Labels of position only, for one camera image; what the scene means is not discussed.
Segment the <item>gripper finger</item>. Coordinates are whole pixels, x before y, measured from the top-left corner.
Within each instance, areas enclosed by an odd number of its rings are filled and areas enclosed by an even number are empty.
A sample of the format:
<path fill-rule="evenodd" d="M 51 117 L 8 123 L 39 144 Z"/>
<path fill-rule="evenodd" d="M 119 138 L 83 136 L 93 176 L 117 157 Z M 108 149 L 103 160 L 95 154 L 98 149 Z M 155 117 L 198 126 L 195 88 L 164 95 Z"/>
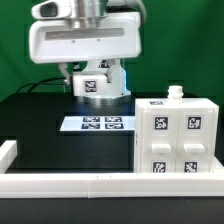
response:
<path fill-rule="evenodd" d="M 103 73 L 107 76 L 107 82 L 112 82 L 112 69 L 115 65 L 114 59 L 102 60 L 100 62 L 99 68 L 103 71 Z"/>
<path fill-rule="evenodd" d="M 61 75 L 65 78 L 65 83 L 67 85 L 70 85 L 71 84 L 71 75 L 67 71 L 67 64 L 66 63 L 60 63 L 58 65 L 58 68 L 60 70 Z"/>

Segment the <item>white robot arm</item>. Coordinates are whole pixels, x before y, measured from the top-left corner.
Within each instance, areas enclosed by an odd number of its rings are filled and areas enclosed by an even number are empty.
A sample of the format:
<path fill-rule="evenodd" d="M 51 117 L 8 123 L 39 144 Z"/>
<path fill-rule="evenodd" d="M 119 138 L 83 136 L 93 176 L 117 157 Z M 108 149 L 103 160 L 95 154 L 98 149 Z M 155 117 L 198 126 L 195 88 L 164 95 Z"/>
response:
<path fill-rule="evenodd" d="M 131 95 L 121 61 L 141 52 L 142 0 L 45 0 L 31 14 L 31 60 L 56 63 L 75 97 L 111 104 Z"/>

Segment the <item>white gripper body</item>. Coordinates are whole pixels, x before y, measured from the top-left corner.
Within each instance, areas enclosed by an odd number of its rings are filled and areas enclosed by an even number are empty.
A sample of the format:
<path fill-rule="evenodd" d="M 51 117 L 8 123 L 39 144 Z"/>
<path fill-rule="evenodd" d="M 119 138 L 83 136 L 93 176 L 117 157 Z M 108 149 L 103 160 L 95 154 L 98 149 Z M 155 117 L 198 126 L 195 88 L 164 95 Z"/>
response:
<path fill-rule="evenodd" d="M 138 12 L 109 13 L 88 29 L 72 29 L 67 20 L 37 21 L 29 31 L 30 58 L 43 64 L 137 57 L 140 24 Z"/>

